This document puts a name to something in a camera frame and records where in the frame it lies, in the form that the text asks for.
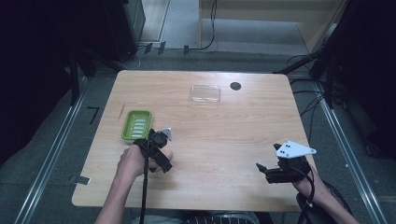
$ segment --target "black wire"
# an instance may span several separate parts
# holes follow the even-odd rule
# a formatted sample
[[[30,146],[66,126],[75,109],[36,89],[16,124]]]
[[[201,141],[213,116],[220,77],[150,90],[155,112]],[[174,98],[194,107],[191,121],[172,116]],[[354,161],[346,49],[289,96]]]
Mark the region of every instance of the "black wire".
[[[314,79],[311,79],[311,78],[297,78],[297,79],[294,79],[293,81],[291,81],[290,85],[292,85],[292,84],[294,84],[295,82],[298,82],[298,81],[312,81],[312,82],[318,82],[320,84],[325,84],[324,81],[314,80]]]
[[[311,109],[313,109],[313,107],[309,107],[311,106],[314,102],[316,102],[318,99],[323,98],[324,96],[320,95],[318,97],[316,97],[314,100],[312,100],[305,108],[305,110],[303,110],[303,112],[300,113],[300,116],[304,115],[306,112],[310,111]]]
[[[297,57],[303,57],[303,58],[305,58],[305,57],[308,57],[309,55],[310,55],[310,54],[301,54],[301,55],[294,55],[294,56],[290,57],[290,58],[286,61],[286,67],[289,67],[289,62],[290,62],[291,59],[297,58]],[[306,69],[308,69],[308,70],[311,70],[311,68],[307,67],[306,64],[304,64],[304,67],[305,67]]]
[[[210,23],[212,26],[212,39],[209,42],[209,44],[204,48],[188,49],[188,50],[204,50],[204,49],[208,49],[213,44],[213,41],[215,40],[215,19],[216,19],[217,9],[218,9],[218,0],[213,0],[212,9],[210,11]]]
[[[306,204],[304,205],[304,207],[303,207],[303,209],[301,211],[301,214],[299,216],[298,222],[297,222],[298,224],[302,224],[304,222],[305,214],[306,214],[306,211],[308,209],[307,206],[310,206],[310,204],[312,204],[312,201],[314,200],[314,196],[315,196],[314,174],[312,174],[312,179],[311,179],[311,177],[309,177],[308,175],[304,174],[301,170],[296,169],[294,167],[289,167],[289,168],[291,170],[296,171],[296,172],[300,173],[301,175],[303,175],[309,181],[309,183],[311,184],[311,192],[309,193],[309,196],[306,199]]]
[[[128,52],[128,57],[126,57],[126,59],[123,60],[123,61],[121,61],[120,63],[125,63],[125,62],[127,62],[128,60],[130,60],[130,59],[132,58],[132,55],[134,55],[132,52]]]
[[[142,207],[140,209],[140,221],[139,224],[143,224],[145,220],[145,213],[146,213],[146,199],[148,194],[148,176],[149,176],[149,134],[148,134],[148,145],[147,145],[147,152],[145,155],[145,166],[143,169],[144,180],[143,180],[143,193],[142,193]]]
[[[285,218],[286,218],[286,213],[283,213],[283,216],[282,216],[282,224],[284,224],[285,223]]]
[[[312,109],[312,114],[311,114],[311,123],[309,124],[309,135],[308,135],[308,143],[311,141],[311,135],[312,135],[312,124],[314,123],[314,114],[315,114],[315,110],[317,109],[318,104],[320,103],[321,100],[323,100],[324,96],[321,96],[318,98],[317,102],[315,103],[315,105],[313,106]]]
[[[349,205],[347,204],[347,201],[344,199],[341,192],[335,186],[331,185],[330,183],[328,183],[324,180],[322,180],[322,181],[341,200],[344,208],[348,211],[348,213],[353,216],[352,210],[350,209]]]
[[[324,91],[294,91],[293,94],[303,93],[303,92],[313,92],[313,93],[324,94]]]

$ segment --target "white object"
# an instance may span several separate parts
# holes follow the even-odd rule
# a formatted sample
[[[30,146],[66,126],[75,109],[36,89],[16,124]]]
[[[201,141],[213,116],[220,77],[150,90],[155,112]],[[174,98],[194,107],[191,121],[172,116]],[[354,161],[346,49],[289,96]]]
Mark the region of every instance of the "white object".
[[[164,133],[166,135],[166,138],[169,141],[172,141],[172,129],[171,128],[162,129],[162,130],[160,130],[160,132]]]
[[[311,147],[306,147],[288,140],[275,152],[275,155],[280,158],[292,159],[316,153],[317,151]]]

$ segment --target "wrist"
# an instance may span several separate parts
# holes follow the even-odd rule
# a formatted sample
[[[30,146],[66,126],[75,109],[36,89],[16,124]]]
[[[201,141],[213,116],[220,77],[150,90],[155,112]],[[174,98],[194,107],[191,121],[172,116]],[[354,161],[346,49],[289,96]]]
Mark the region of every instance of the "wrist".
[[[113,180],[113,184],[119,189],[130,189],[137,175],[116,175]]]
[[[335,206],[339,205],[339,202],[331,195],[330,197],[326,197],[324,200],[319,200],[317,205],[322,207],[323,209],[331,209]]]

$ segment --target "metal rail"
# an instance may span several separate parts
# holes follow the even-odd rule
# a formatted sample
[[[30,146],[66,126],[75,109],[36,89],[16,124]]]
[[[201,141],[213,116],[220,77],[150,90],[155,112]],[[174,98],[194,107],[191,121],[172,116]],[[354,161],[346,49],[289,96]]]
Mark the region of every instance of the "metal rail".
[[[64,122],[59,132],[57,133],[54,142],[52,143],[52,146],[49,150],[49,154],[47,155],[47,158],[44,160],[44,163],[41,166],[41,169],[38,172],[37,177],[35,178],[35,182],[33,183],[32,187],[30,187],[30,190],[26,196],[21,211],[19,212],[15,220],[15,224],[30,222],[33,212],[35,211],[35,207],[37,206],[38,201],[41,198],[41,194],[43,193],[44,188],[46,187],[47,182],[50,178],[50,174],[53,170],[53,167],[55,166],[56,161],[59,155],[61,154],[61,151],[64,146],[64,141],[67,138],[67,135],[69,134],[69,131],[74,123],[74,120],[76,119],[87,86],[88,86],[88,80],[87,78],[84,77],[81,81],[80,96],[78,97],[75,105],[70,106],[67,115],[64,119]]]
[[[323,91],[323,88],[319,84],[315,84],[315,89],[317,91]],[[326,102],[321,101],[320,104],[327,120],[329,121],[335,139],[341,148],[343,156],[346,160],[346,164],[348,165],[349,171],[356,183],[356,186],[358,187],[361,198],[366,205],[367,211],[373,223],[387,224],[388,222],[384,216],[380,204],[378,203],[378,199],[376,198],[370,183],[361,169],[361,166],[359,165],[359,162],[353,152],[353,148],[348,143],[347,137],[344,134],[344,131],[341,128],[334,111],[329,108]]]

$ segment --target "human arm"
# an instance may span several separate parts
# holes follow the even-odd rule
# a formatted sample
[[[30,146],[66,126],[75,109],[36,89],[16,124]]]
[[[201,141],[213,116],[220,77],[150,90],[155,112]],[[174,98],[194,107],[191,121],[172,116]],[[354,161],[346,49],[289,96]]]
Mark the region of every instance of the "human arm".
[[[313,166],[311,166],[311,170],[312,172],[308,175],[311,179],[312,175],[314,176],[315,195],[313,202],[325,210],[336,223],[359,223],[358,220],[350,215],[348,211],[332,196]],[[305,197],[308,197],[311,192],[311,184],[306,178],[292,184],[300,193]]]
[[[144,164],[145,159],[138,146],[131,145],[123,151],[105,204],[95,223],[122,223],[126,199],[135,179],[143,174]]]

